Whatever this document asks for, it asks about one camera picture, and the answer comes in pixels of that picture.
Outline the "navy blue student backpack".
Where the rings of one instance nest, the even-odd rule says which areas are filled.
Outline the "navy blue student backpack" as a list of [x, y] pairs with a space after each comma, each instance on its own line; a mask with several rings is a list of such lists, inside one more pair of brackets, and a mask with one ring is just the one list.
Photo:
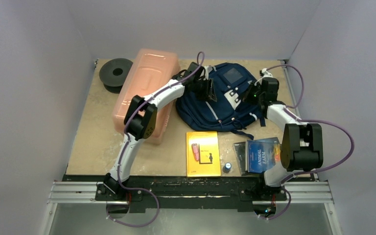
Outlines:
[[196, 99], [188, 89], [175, 102], [180, 118], [195, 131], [231, 132], [253, 140], [244, 130], [255, 121], [266, 126], [265, 118], [257, 105], [236, 102], [237, 92], [242, 93], [255, 77], [242, 65], [222, 63], [208, 67], [208, 78], [214, 82], [217, 101]]

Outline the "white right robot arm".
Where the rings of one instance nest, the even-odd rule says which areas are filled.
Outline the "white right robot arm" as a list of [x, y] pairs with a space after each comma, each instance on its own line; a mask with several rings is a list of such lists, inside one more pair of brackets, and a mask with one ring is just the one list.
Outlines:
[[264, 76], [251, 83], [242, 100], [257, 105], [263, 116], [283, 128], [280, 163], [263, 173], [263, 181], [255, 186], [256, 195], [267, 199], [275, 188], [286, 182], [288, 176], [306, 173], [323, 164], [322, 128], [310, 124], [292, 113], [277, 100], [279, 81]]

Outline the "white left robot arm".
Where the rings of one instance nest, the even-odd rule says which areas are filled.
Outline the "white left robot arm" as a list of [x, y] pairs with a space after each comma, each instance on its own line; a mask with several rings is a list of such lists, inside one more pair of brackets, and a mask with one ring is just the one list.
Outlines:
[[170, 102], [180, 98], [186, 89], [200, 82], [209, 82], [209, 69], [192, 62], [187, 70], [174, 75], [165, 85], [145, 96], [132, 98], [124, 119], [124, 139], [118, 157], [110, 172], [105, 175], [103, 186], [114, 200], [125, 197], [126, 181], [142, 143], [149, 138], [156, 127], [157, 113]]

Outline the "small blue glue stick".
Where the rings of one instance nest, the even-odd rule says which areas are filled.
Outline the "small blue glue stick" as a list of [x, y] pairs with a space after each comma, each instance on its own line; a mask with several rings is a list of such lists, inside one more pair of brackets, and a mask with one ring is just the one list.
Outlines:
[[222, 171], [227, 174], [231, 171], [231, 169], [232, 169], [232, 164], [230, 162], [227, 162], [224, 164]]

